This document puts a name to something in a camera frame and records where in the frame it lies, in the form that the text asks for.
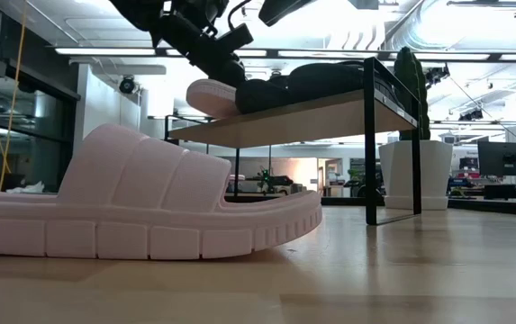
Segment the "white planter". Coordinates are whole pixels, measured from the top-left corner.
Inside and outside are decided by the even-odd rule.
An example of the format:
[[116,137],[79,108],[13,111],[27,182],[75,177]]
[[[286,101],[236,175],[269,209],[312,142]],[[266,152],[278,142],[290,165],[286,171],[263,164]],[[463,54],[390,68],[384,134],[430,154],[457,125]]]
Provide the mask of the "white planter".
[[[412,209],[411,145],[411,141],[402,140],[379,148],[386,208]],[[436,140],[422,140],[420,148],[421,208],[425,211],[445,210],[448,208],[446,190],[452,146]]]

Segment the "black cable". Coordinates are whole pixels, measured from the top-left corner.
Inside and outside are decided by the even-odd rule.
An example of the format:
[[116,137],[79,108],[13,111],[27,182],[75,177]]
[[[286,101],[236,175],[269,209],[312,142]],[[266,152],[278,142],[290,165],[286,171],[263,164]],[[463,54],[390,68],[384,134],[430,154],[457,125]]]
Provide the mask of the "black cable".
[[[453,77],[451,77],[451,76],[450,76],[450,77],[449,77],[449,79],[450,79],[450,80],[452,80],[452,82],[453,82],[453,83],[454,83],[454,84],[455,84],[455,85],[456,85],[456,86],[457,86],[457,87],[458,87],[458,88],[459,88],[459,89],[464,93],[464,95],[466,95],[466,96],[467,96],[467,97],[472,101],[472,103],[474,103],[474,104],[475,104],[475,105],[476,105],[476,106],[477,106],[477,107],[478,107],[482,112],[484,112],[484,113],[485,113],[485,114],[487,114],[490,118],[492,118],[492,119],[493,119],[492,115],[491,115],[488,111],[486,111],[486,109],[482,108],[482,106],[481,106],[479,103],[477,103],[477,102],[474,100],[474,98],[472,98],[469,94],[467,94],[466,90],[464,90],[464,88],[462,88],[462,87],[461,87],[461,86],[456,82],[456,80],[454,80],[454,78],[453,78]],[[502,128],[503,128],[505,131],[508,131],[511,135],[513,135],[513,137],[515,137],[515,138],[516,138],[516,134],[515,134],[513,131],[511,131],[511,130],[509,130],[507,127],[503,126],[503,125],[502,125],[502,123],[501,123],[500,121],[498,121],[498,120],[494,120],[494,121],[495,121],[498,125],[502,126]]]
[[233,16],[233,13],[237,12],[242,6],[247,5],[251,0],[243,0],[238,5],[234,6],[233,9],[231,9],[230,13],[228,14],[228,25],[230,26],[230,31],[234,30],[233,23],[231,23],[231,17]]

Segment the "cactus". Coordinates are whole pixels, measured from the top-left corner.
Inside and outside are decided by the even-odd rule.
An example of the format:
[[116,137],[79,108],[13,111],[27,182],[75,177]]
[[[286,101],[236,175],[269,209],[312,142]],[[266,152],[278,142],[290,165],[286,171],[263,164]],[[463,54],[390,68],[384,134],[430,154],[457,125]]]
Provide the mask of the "cactus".
[[[394,63],[394,74],[420,101],[420,140],[429,140],[431,134],[430,118],[428,117],[426,77],[423,75],[420,61],[407,47],[404,47],[400,52],[398,52],[398,56]],[[411,97],[398,90],[396,90],[395,95],[402,103],[406,112],[409,113],[412,107]],[[411,138],[411,130],[400,131],[400,140],[410,140]]]

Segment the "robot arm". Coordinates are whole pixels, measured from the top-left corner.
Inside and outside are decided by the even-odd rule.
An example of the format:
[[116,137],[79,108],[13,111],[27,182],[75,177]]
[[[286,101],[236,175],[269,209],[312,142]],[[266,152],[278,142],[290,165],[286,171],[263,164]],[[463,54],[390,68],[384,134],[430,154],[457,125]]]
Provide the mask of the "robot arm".
[[[245,81],[244,67],[234,50],[253,41],[248,27],[243,23],[217,38],[213,26],[215,19],[224,14],[229,0],[110,1],[136,28],[150,33],[154,48],[166,41],[209,78],[234,87]],[[166,1],[171,1],[169,11],[163,10]],[[243,1],[234,10],[249,1]],[[259,19],[271,26],[311,1],[265,0]]]

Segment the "black metal table frame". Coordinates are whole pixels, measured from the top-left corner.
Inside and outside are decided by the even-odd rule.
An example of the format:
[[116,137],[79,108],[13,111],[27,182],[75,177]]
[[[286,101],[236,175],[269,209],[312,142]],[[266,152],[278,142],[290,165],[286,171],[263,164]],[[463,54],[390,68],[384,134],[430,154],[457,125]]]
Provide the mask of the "black metal table frame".
[[[376,174],[376,73],[389,82],[395,89],[409,94],[412,99],[410,115],[416,121],[412,130],[412,192],[413,214],[377,219],[377,183],[375,176],[366,176],[366,223],[367,225],[383,225],[394,221],[406,220],[421,214],[421,162],[420,162],[420,110],[421,103],[408,88],[395,77],[377,58],[364,59],[364,128],[366,149],[366,175]],[[165,140],[169,139],[169,118],[177,118],[188,122],[205,123],[187,119],[184,116],[166,116]],[[240,149],[236,148],[234,177],[234,197],[238,196],[238,180],[240,176]]]

